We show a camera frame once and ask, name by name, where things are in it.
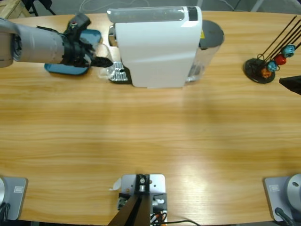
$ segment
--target black object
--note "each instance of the black object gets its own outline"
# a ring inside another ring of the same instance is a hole
[[[10,208],[9,203],[2,203],[0,205],[0,225],[3,222],[7,222],[9,208]]]
[[[119,196],[129,197],[129,199],[108,226],[150,226],[151,213],[154,212],[152,199],[160,196],[160,198],[164,198],[165,205],[167,205],[166,194],[150,194],[150,176],[148,174],[136,175],[134,195],[119,194]]]
[[[249,79],[258,83],[265,84],[274,80],[275,72],[272,72],[272,75],[269,78],[263,78],[261,76],[261,69],[264,68],[264,66],[264,60],[252,58],[245,62],[245,64],[243,65],[243,70],[245,72],[245,75]]]
[[[95,59],[92,61],[91,66],[95,67],[111,67],[113,65],[113,62],[105,57],[95,57]]]
[[[281,51],[284,47],[291,44],[294,45],[295,42],[301,37],[301,25],[297,27],[297,25],[301,22],[301,19],[297,21],[297,23],[284,34],[284,37],[281,38],[281,41],[274,47],[271,52],[265,56],[266,52],[273,46],[273,44],[278,40],[278,38],[287,30],[290,24],[296,19],[297,16],[294,16],[291,21],[286,25],[286,27],[281,31],[281,33],[272,41],[272,43],[267,47],[267,49],[262,53],[258,54],[257,58],[252,58],[247,60],[243,65],[243,70],[245,75],[258,83],[269,83],[275,78],[275,71],[280,70],[279,65],[283,65],[286,63],[286,58],[284,62],[276,63],[279,57],[284,57],[281,54]],[[276,64],[276,68],[273,65],[269,64],[271,61],[274,61]]]
[[[279,79],[279,82],[290,91],[301,95],[301,75]]]
[[[39,16],[38,12],[34,6],[34,1],[36,0],[22,0],[23,4],[25,5],[25,8],[29,11],[32,8],[32,12],[29,13],[33,13],[35,16]],[[38,0],[40,3],[42,3],[42,5],[52,14],[52,15],[56,15],[54,13],[54,11],[52,11],[52,9],[50,8],[52,5],[52,0]]]
[[[281,208],[277,207],[275,209],[275,213],[283,219],[283,221],[286,223],[287,226],[295,226],[296,225],[294,220],[290,219],[290,217],[287,216]]]

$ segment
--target wood grain surface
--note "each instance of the wood grain surface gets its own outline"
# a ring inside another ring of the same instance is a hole
[[[89,16],[107,43],[106,15]],[[71,17],[13,21],[62,32]],[[262,180],[301,172],[301,96],[278,83],[301,74],[301,54],[266,85],[242,65],[292,17],[204,12],[225,42],[203,79],[182,89],[112,84],[100,68],[78,77],[35,63],[1,68],[0,174],[29,180],[21,219],[106,225],[117,213],[118,192],[109,191],[117,178],[162,173],[169,220],[271,220]]]

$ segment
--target espresso machine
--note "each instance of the espresso machine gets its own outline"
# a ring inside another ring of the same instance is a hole
[[[199,7],[109,9],[109,43],[121,61],[108,68],[109,80],[136,87],[184,86],[199,46]]]

